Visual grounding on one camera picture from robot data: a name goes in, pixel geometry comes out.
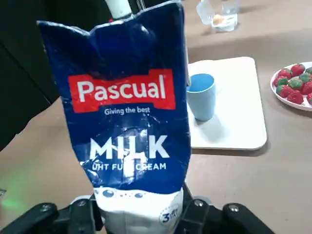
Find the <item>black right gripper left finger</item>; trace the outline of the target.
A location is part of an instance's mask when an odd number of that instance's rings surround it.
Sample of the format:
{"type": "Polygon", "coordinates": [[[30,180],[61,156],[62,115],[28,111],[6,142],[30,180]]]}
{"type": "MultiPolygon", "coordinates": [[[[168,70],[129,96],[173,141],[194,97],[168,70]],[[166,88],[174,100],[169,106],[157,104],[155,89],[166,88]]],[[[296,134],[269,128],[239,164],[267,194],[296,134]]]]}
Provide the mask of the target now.
{"type": "Polygon", "coordinates": [[[2,234],[95,234],[104,227],[95,197],[80,198],[65,208],[40,203],[2,228],[2,234]]]}

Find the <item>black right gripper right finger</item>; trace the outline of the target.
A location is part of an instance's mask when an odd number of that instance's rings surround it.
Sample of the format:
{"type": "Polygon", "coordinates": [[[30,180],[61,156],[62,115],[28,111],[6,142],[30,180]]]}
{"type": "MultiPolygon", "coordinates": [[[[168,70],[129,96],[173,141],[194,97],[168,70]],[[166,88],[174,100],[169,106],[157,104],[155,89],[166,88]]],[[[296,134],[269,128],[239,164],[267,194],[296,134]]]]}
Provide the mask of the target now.
{"type": "Polygon", "coordinates": [[[183,185],[183,210],[179,219],[181,234],[272,234],[273,231],[251,210],[228,203],[220,210],[206,197],[193,197],[183,185]]]}

